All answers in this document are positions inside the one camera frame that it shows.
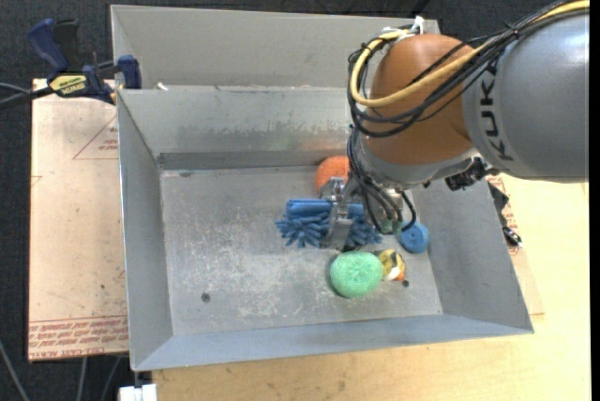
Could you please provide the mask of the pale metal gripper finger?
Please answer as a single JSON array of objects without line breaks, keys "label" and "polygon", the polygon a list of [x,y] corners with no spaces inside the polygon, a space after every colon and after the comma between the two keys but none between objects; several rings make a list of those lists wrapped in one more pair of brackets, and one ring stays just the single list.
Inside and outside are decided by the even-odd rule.
[{"label": "pale metal gripper finger", "polygon": [[328,231],[322,239],[322,248],[343,249],[351,232],[353,221],[344,205],[333,204],[330,212]]},{"label": "pale metal gripper finger", "polygon": [[343,177],[332,176],[320,188],[320,198],[332,204],[346,204],[346,181]]}]

